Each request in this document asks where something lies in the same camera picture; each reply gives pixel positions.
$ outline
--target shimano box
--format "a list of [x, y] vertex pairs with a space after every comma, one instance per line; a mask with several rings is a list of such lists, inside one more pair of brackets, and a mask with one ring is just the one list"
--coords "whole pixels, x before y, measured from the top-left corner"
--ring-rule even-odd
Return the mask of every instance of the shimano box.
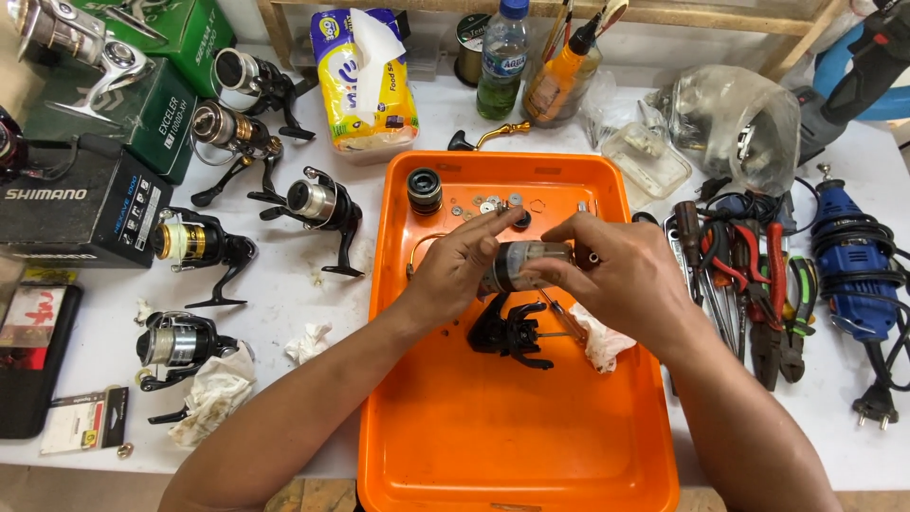
[[[31, 160], [67, 161], [69, 148], [29, 148]], [[85, 134], [53, 181], [0, 188], [0, 244], [40, 267], [149, 268], [148, 241], [173, 190], [109, 138]]]

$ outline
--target white table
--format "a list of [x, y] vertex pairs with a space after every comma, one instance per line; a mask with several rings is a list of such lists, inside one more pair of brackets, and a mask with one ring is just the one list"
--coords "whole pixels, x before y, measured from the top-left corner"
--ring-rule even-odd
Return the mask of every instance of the white table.
[[[261, 48], [254, 53], [274, 58]], [[474, 111], [474, 91], [454, 77], [437, 77], [434, 83], [411, 84], [420, 115], [417, 149], [445, 149], [455, 130], [467, 130], [469, 140], [500, 123], [484, 121]], [[623, 88], [622, 97], [641, 97], [645, 89]], [[314, 90], [301, 98], [296, 113], [304, 128], [319, 133], [306, 144], [287, 143], [284, 160], [275, 173], [279, 191], [301, 177], [305, 165], [327, 171], [348, 187], [360, 204], [364, 219], [351, 250], [354, 267], [366, 272], [351, 280], [319, 271], [334, 264], [338, 250], [337, 233], [303, 231], [299, 223], [281, 218], [259, 220], [265, 203], [248, 200], [250, 190], [259, 189], [260, 164], [231, 182], [205, 213], [218, 216], [228, 232], [251, 237], [260, 254], [226, 290], [226, 296], [249, 300], [237, 308], [209, 308], [197, 313], [216, 321], [218, 331], [249, 342], [256, 352], [257, 389], [271, 384], [290, 371], [294, 364], [284, 354], [285, 343], [303, 332], [305, 323], [331, 321], [329, 334], [336, 342], [367, 320], [373, 253], [379, 222], [379, 205], [385, 165], [355, 168], [331, 154], [326, 135], [321, 95]], [[280, 114], [263, 117], [272, 129], [280, 126]], [[520, 121], [513, 113], [509, 122]], [[485, 150], [593, 153], [578, 124], [554, 130], [495, 138]], [[910, 247], [910, 222], [906, 203], [910, 198], [910, 176], [885, 124], [851, 123], [846, 133], [824, 154], [833, 164], [836, 177], [847, 182], [847, 190], [866, 212], [895, 230], [898, 245]], [[814, 162], [806, 177], [818, 182]], [[190, 207], [189, 196], [217, 181], [223, 169], [214, 169], [194, 160], [186, 183], [178, 187], [172, 204]], [[651, 210], [665, 217], [675, 201], [695, 197], [702, 182], [693, 178]], [[814, 214], [809, 193], [794, 188], [796, 218], [807, 221]], [[791, 250], [805, 253], [805, 235], [792, 237]], [[207, 299], [211, 286], [224, 268], [172, 273], [168, 264], [157, 262], [150, 271], [82, 271], [79, 282], [86, 289], [56, 396], [69, 396], [104, 389], [111, 384], [131, 388], [126, 439], [136, 446], [127, 460], [118, 460], [114, 450], [39, 457], [39, 438], [30, 441], [0, 441], [0, 463], [33, 466], [64, 466], [149, 473], [173, 473], [188, 451], [177, 448], [167, 436], [167, 425], [149, 425], [146, 418], [178, 410], [188, 383], [153, 393], [142, 393], [133, 377], [140, 368], [136, 337], [142, 333], [132, 319], [137, 298], [148, 299], [156, 309], [182, 309], [185, 304]], [[798, 384], [783, 378], [774, 394], [794, 416], [818, 449], [835, 489], [910, 489], [910, 476], [903, 467], [910, 459], [910, 420], [880, 432], [877, 425], [856, 425], [850, 404], [872, 380], [872, 370], [859, 343], [836, 332], [822, 304], [816, 309], [818, 333], [806, 340], [806, 372]], [[899, 380], [910, 375], [906, 359], [899, 359]], [[670, 423], [675, 441], [680, 480], [685, 486], [705, 485], [698, 468], [683, 411], [667, 393]], [[910, 415], [910, 394], [895, 393], [895, 406]], [[303, 470], [304, 476], [354, 477], [357, 472], [359, 413], [341, 425]]]

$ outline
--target orange plastic tray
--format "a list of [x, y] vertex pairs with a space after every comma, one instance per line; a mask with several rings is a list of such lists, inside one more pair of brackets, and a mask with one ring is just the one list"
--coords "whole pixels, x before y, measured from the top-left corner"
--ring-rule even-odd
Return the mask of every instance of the orange plastic tray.
[[[405, 178], [416, 167], [442, 177], [443, 208], [411, 211]], [[536, 240], [594, 200], [604, 220], [629, 221], [620, 171], [597, 156], [461, 151], [409, 151], [391, 161], [379, 221], [370, 318], [407, 284], [405, 265], [421, 237], [450, 231], [463, 219], [455, 204], [479, 213], [477, 195], [512, 192], [532, 212], [524, 232], [501, 241]], [[416, 266], [431, 242], [420, 245]], [[566, 292], [551, 297], [567, 310]], [[513, 293], [504, 312], [543, 300]], [[600, 375], [572, 338], [541, 338], [542, 371], [510, 357], [474, 353], [466, 334], [483, 310], [417, 343], [362, 408], [358, 490], [370, 512], [668, 511], [679, 481], [660, 368], [643, 347], [620, 354], [616, 371]], [[553, 313], [532, 315], [541, 333], [561, 331]]]

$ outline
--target electric plug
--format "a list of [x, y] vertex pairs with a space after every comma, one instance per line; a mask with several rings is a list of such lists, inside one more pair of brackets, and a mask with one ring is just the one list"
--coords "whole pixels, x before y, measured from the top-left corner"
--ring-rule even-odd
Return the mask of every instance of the electric plug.
[[898, 414], [895, 401], [888, 386], [878, 380], [869, 386], [862, 398], [854, 400], [853, 409], [859, 414], [859, 425], [865, 424], [866, 418], [878, 422], [878, 428], [885, 430], [889, 423], [897, 423]]

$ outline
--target tissue pack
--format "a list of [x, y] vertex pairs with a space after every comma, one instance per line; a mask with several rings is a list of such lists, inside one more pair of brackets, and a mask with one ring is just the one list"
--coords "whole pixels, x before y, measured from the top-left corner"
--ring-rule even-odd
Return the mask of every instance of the tissue pack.
[[[387, 25], [395, 37], [401, 33], [395, 16], [389, 9], [369, 9], [367, 14]], [[351, 30], [350, 11], [333, 9], [313, 15], [309, 26], [313, 43], [322, 97], [329, 115], [329, 134], [332, 143], [343, 155], [397, 148], [407, 149], [417, 137], [419, 124], [414, 98], [408, 88], [408, 67], [404, 56], [390, 60], [382, 78], [379, 103], [375, 108], [373, 126], [361, 121], [355, 114], [357, 106], [357, 78], [362, 67]]]

